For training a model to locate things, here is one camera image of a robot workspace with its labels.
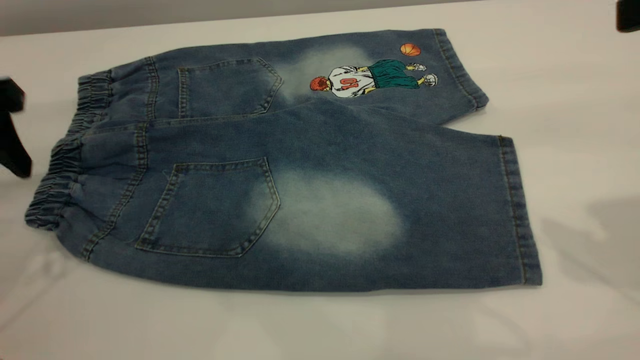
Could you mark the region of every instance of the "blue denim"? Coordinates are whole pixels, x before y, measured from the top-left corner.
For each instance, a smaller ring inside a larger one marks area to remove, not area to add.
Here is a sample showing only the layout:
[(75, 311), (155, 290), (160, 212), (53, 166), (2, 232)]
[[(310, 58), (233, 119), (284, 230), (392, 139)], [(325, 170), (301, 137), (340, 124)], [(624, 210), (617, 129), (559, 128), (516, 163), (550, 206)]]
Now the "blue denim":
[[(376, 88), (385, 59), (417, 88)], [(79, 82), (26, 222), (87, 262), (249, 290), (542, 282), (512, 140), (439, 126), (488, 102), (443, 30), (192, 47)]]

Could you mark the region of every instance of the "basketball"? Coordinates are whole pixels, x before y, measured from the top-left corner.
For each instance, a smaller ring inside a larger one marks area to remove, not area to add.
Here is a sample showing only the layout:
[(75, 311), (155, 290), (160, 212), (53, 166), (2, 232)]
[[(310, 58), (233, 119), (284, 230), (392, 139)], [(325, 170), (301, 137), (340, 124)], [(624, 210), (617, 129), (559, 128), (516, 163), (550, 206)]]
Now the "basketball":
[(407, 56), (418, 56), (420, 54), (420, 48), (415, 44), (405, 44), (400, 47), (400, 52)]

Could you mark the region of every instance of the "basketball player embroidery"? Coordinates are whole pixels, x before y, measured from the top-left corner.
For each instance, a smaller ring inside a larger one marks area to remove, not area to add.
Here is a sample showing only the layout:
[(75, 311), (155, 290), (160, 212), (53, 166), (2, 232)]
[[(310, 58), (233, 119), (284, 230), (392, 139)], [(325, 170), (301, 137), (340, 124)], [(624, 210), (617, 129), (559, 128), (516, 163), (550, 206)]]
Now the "basketball player embroidery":
[(333, 69), (328, 77), (318, 76), (313, 79), (310, 88), (314, 91), (331, 91), (337, 97), (358, 97), (381, 88), (418, 89), (422, 84), (437, 85), (438, 77), (435, 74), (426, 74), (416, 79), (405, 73), (406, 70), (425, 71), (426, 69), (426, 66), (419, 63), (405, 65), (393, 59), (380, 60), (368, 67), (346, 65)]

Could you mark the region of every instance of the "white table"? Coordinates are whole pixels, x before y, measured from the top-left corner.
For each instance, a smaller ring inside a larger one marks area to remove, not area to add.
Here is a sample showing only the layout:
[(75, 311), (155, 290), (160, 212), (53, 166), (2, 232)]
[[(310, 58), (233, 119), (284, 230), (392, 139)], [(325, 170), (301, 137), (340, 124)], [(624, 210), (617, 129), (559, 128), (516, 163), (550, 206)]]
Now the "white table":
[[(489, 0), (0, 38), (33, 178), (0, 174), (0, 358), (639, 359), (640, 32), (613, 0)], [(445, 28), (489, 95), (451, 124), (515, 139), (541, 288), (300, 295), (156, 284), (80, 262), (23, 213), (78, 76), (178, 47)]]

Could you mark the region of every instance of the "sneaker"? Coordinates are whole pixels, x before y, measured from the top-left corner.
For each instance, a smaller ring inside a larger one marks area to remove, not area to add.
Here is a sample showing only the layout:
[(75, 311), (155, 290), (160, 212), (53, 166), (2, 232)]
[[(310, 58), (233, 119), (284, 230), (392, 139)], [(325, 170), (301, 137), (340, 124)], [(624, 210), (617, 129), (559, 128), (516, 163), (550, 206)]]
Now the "sneaker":
[(436, 86), (438, 84), (438, 77), (436, 76), (436, 74), (426, 74), (425, 76), (423, 76), (424, 78), (424, 83), (427, 86)]
[(427, 69), (423, 64), (411, 63), (409, 66), (414, 67), (414, 71), (425, 71)]

